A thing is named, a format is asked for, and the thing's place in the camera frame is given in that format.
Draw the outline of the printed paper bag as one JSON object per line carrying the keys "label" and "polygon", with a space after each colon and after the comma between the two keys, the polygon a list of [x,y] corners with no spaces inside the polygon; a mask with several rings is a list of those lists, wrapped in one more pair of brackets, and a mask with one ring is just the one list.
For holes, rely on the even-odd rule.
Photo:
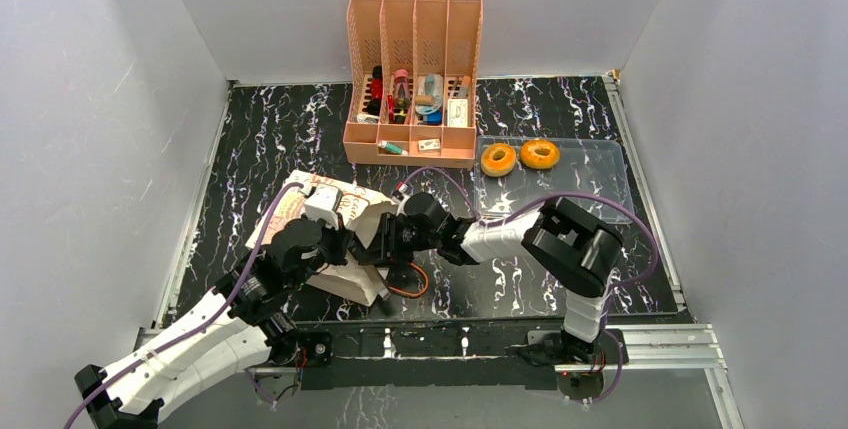
{"label": "printed paper bag", "polygon": [[275,209],[266,211],[249,249],[258,254],[246,291],[286,298],[309,285],[363,306],[409,290],[388,282],[392,266],[405,264],[380,254],[380,218],[398,213],[398,204],[371,189],[296,170],[285,180]]}

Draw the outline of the orange fake bagel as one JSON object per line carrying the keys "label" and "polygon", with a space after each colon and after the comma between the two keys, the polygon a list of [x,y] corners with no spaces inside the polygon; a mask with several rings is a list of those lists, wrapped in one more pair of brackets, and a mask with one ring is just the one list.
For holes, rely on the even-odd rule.
{"label": "orange fake bagel", "polygon": [[516,162],[517,155],[512,146],[495,143],[483,150],[480,168],[489,177],[502,177],[514,169]]}
{"label": "orange fake bagel", "polygon": [[532,169],[548,170],[560,160],[560,150],[553,142],[533,139],[525,142],[519,152],[521,162]]}

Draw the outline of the clear plastic tray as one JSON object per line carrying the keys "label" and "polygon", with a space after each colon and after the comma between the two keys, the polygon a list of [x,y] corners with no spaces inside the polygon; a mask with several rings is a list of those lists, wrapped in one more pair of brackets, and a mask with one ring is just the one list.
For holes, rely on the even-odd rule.
{"label": "clear plastic tray", "polygon": [[549,193],[594,194],[634,210],[622,146],[612,140],[553,138],[560,160],[550,169],[532,169],[518,161],[501,177],[474,168],[476,210],[489,218],[505,217]]}

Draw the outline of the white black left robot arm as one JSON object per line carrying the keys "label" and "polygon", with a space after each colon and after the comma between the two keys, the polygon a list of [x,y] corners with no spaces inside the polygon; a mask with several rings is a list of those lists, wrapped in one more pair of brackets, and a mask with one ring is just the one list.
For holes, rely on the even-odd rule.
{"label": "white black left robot arm", "polygon": [[74,377],[76,409],[97,428],[155,428],[209,387],[254,366],[324,365],[326,333],[303,331],[282,312],[290,294],[345,265],[352,232],[301,216],[255,245],[183,317],[131,354]]}

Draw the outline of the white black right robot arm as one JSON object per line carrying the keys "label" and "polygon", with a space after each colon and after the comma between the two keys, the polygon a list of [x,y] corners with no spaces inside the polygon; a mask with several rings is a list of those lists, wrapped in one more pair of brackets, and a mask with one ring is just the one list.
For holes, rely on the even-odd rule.
{"label": "white black right robot arm", "polygon": [[499,220],[453,215],[434,196],[395,192],[351,224],[349,246],[361,265],[398,267],[434,250],[456,266],[523,258],[553,276],[566,291],[560,339],[534,343],[526,359],[591,363],[603,348],[603,299],[623,239],[603,220],[564,196],[538,201]]}

